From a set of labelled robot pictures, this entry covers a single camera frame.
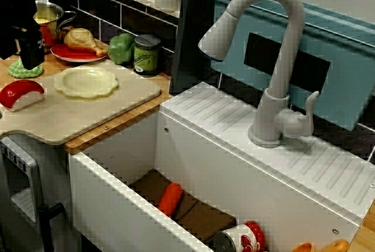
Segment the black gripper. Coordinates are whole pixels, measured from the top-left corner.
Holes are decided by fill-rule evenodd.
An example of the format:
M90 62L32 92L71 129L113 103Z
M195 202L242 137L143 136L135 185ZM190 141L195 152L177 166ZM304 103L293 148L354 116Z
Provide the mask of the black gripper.
M35 0L1 0L1 59L19 52L26 70L45 61L45 44L35 13Z

